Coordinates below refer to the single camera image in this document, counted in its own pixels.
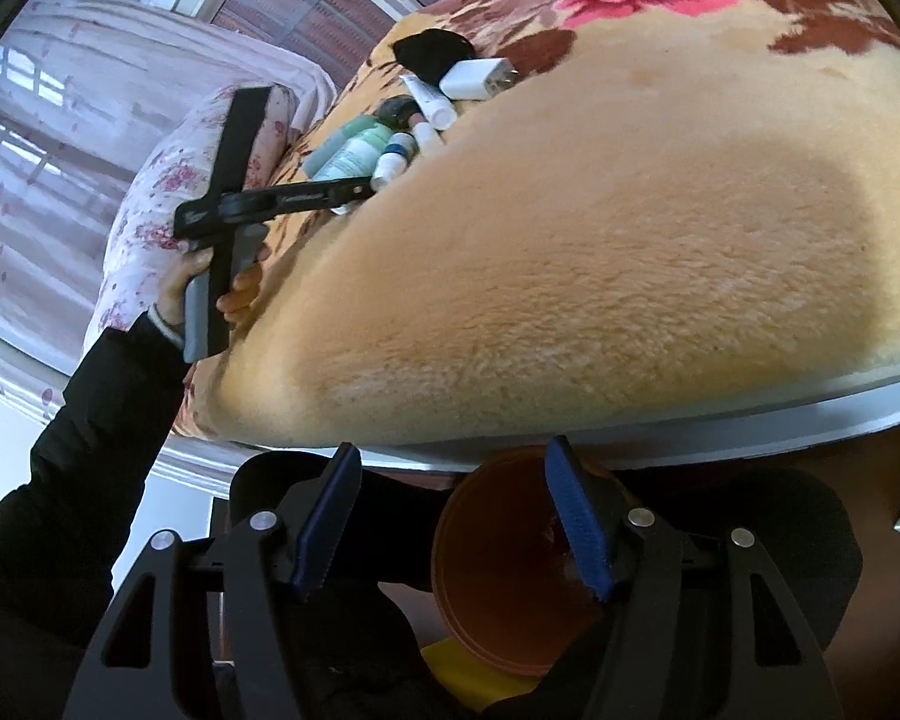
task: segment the floral pillow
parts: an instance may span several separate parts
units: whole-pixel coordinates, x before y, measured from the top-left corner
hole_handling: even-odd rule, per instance
[[[173,238],[173,213],[180,203],[206,192],[233,95],[254,85],[260,84],[231,84],[204,98],[154,148],[137,173],[107,240],[103,283],[83,339],[84,354],[104,329],[127,329],[156,300],[160,276],[183,252]],[[268,184],[287,147],[293,105],[289,89],[272,87],[250,154],[245,189]]]

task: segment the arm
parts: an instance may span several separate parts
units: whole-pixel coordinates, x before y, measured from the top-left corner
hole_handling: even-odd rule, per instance
[[[93,346],[31,450],[31,480],[0,502],[1,607],[87,645],[187,370],[146,316]]]

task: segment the fuzzy yellow blanket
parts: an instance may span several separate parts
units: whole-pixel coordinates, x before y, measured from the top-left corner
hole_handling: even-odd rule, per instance
[[[876,0],[448,0],[278,173],[401,93],[428,26],[527,76],[348,217],[274,223],[186,432],[562,432],[900,364],[900,34]]]

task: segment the hand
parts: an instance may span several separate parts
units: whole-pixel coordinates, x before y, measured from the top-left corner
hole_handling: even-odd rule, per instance
[[[250,303],[260,295],[260,283],[264,277],[260,263],[269,255],[269,247],[261,247],[257,261],[245,271],[240,271],[233,279],[233,290],[217,301],[217,310],[231,324],[239,324],[250,315]],[[187,252],[160,280],[156,311],[170,327],[183,324],[183,293],[187,282],[206,271],[212,260],[211,248]]]

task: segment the curtain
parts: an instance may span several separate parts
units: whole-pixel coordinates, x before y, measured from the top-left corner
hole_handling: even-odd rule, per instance
[[[31,0],[0,42],[0,338],[71,373],[106,237],[146,156],[204,95],[272,81],[293,128],[336,94],[314,63],[127,0]]]

